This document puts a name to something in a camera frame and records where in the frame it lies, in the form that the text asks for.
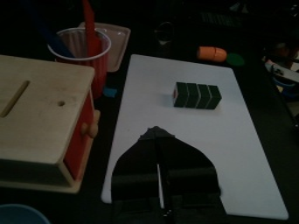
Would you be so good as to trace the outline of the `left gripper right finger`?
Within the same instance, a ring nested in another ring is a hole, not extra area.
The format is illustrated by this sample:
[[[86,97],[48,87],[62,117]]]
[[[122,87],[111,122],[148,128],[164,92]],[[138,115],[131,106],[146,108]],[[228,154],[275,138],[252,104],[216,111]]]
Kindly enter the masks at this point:
[[[212,162],[164,129],[156,131],[156,161],[166,224],[230,224]]]

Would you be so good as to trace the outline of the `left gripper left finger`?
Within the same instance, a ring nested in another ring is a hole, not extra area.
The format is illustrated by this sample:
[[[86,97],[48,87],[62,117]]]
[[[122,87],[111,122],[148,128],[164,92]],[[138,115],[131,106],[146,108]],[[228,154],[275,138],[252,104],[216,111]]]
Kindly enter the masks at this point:
[[[164,224],[159,201],[155,126],[139,137],[116,161],[111,178],[112,223]]]

